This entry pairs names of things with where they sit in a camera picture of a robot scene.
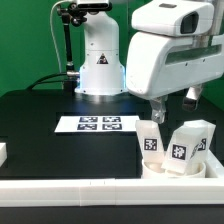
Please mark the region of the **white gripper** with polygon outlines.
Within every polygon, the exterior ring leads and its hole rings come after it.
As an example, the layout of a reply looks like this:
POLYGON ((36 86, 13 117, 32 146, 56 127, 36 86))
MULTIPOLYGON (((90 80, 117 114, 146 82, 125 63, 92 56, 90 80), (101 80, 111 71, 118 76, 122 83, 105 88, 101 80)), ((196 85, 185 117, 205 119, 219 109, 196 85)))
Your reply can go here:
POLYGON ((165 120, 167 94, 190 87, 182 108, 193 112, 202 84, 224 74, 223 18, 224 0, 152 0, 133 12, 126 85, 150 100, 154 122, 165 120))

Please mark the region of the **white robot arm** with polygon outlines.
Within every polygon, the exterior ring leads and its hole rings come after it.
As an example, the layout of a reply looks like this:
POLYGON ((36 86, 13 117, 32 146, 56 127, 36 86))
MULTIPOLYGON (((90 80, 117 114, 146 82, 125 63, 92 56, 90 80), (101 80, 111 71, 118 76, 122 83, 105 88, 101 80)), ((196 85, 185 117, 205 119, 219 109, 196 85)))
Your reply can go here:
POLYGON ((167 95, 185 89, 182 107, 197 108, 203 84, 224 74, 224 0, 151 0, 136 9, 127 62, 119 61, 119 27, 105 13, 108 0, 78 0, 87 13, 85 62, 78 92, 99 98, 126 89, 150 102, 163 123, 167 95))

